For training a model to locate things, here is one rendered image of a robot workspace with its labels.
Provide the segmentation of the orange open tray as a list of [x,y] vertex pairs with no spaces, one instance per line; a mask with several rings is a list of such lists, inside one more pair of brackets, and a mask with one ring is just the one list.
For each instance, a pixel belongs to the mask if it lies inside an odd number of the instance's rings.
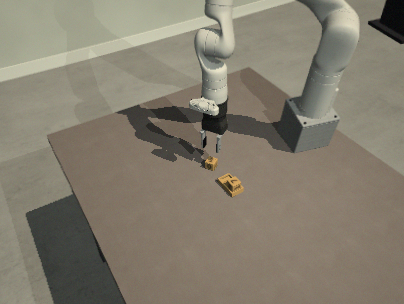
[[228,187],[227,187],[227,180],[232,178],[233,176],[228,173],[220,178],[218,178],[218,183],[225,189],[225,191],[231,196],[234,197],[244,191],[244,188],[241,186],[240,189],[232,192]]

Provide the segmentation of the orange number cube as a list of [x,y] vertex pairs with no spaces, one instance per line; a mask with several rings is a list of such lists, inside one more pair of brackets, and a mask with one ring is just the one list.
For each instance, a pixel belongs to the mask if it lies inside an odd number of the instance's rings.
[[218,166],[218,159],[209,156],[205,161],[205,168],[214,171]]
[[241,181],[236,177],[232,177],[227,180],[227,187],[232,191],[236,191],[241,188]]

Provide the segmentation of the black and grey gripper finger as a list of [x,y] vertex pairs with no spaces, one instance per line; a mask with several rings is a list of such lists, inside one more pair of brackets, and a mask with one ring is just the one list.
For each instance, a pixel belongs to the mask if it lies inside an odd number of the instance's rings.
[[221,150],[221,137],[222,137],[223,135],[224,135],[224,134],[222,134],[222,135],[218,134],[217,137],[216,137],[216,139],[217,139],[216,153],[219,153],[220,150]]
[[204,148],[207,145],[206,130],[201,129],[200,134],[201,134],[201,148]]

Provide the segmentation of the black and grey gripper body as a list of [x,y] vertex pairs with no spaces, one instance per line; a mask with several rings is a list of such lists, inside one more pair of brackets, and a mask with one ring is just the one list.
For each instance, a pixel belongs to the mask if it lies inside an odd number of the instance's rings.
[[222,135],[228,128],[227,101],[227,84],[220,89],[209,89],[202,84],[201,98],[189,101],[189,108],[203,113],[203,130]]

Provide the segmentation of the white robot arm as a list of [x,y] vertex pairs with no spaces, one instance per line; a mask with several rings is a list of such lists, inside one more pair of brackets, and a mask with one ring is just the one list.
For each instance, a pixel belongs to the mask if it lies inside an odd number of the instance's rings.
[[[344,68],[357,46],[359,18],[344,0],[296,1],[306,5],[322,26],[316,57],[313,57],[298,105],[301,114],[319,119],[330,112]],[[209,89],[220,89],[227,84],[227,66],[216,58],[227,59],[234,52],[233,3],[234,0],[205,0],[205,15],[216,20],[222,31],[203,27],[195,35],[202,84]]]

